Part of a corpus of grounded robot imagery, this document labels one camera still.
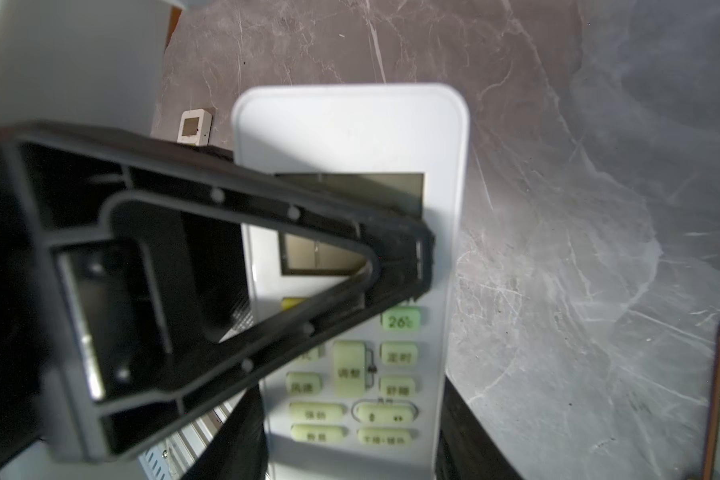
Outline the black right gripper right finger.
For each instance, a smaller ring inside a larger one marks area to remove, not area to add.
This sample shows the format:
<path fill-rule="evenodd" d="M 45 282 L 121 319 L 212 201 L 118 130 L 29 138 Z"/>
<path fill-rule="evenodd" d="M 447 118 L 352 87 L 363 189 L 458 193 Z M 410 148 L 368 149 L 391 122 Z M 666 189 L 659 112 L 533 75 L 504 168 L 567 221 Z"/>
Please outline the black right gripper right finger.
<path fill-rule="evenodd" d="M 445 377 L 436 479 L 520 480 L 449 377 Z"/>

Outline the white air conditioner remote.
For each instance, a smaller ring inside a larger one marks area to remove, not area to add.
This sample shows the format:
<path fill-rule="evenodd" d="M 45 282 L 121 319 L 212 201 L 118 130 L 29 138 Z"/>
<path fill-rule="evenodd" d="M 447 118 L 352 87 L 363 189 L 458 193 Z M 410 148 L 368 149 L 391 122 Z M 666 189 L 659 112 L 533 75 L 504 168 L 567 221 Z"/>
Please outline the white air conditioner remote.
<path fill-rule="evenodd" d="M 441 84 L 261 87 L 235 103 L 238 162 L 422 219 L 434 278 L 418 299 L 266 377 L 271 479 L 431 479 L 440 430 L 469 114 Z"/>

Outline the black handled screwdriver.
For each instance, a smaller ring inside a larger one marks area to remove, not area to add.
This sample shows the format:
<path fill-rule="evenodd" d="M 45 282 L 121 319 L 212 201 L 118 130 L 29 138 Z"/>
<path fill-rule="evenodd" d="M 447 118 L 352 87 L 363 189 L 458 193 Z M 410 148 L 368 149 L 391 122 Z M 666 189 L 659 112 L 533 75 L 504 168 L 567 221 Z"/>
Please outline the black handled screwdriver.
<path fill-rule="evenodd" d="M 715 335 L 715 356 L 709 395 L 705 444 L 700 478 L 711 480 L 714 474 L 717 443 L 720 429 L 720 321 Z"/>

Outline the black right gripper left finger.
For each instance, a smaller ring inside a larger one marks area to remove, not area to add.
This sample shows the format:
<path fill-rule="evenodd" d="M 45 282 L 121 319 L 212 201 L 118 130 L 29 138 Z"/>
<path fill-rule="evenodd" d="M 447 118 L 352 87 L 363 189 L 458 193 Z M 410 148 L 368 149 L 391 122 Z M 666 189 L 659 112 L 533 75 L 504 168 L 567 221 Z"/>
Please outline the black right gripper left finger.
<path fill-rule="evenodd" d="M 258 387 L 248 389 L 183 480 L 265 479 L 268 447 Z"/>

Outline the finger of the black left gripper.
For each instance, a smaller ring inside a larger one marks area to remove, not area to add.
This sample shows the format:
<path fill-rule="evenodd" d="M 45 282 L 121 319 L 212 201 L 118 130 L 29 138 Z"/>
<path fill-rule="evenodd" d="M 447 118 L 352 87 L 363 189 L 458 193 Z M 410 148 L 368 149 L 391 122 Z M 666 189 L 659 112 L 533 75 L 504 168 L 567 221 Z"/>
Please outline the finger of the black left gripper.
<path fill-rule="evenodd" d="M 227 337 L 241 229 L 359 256 L 347 279 Z M 426 294 L 422 220 L 118 129 L 0 128 L 0 464 L 140 453 L 311 347 Z"/>

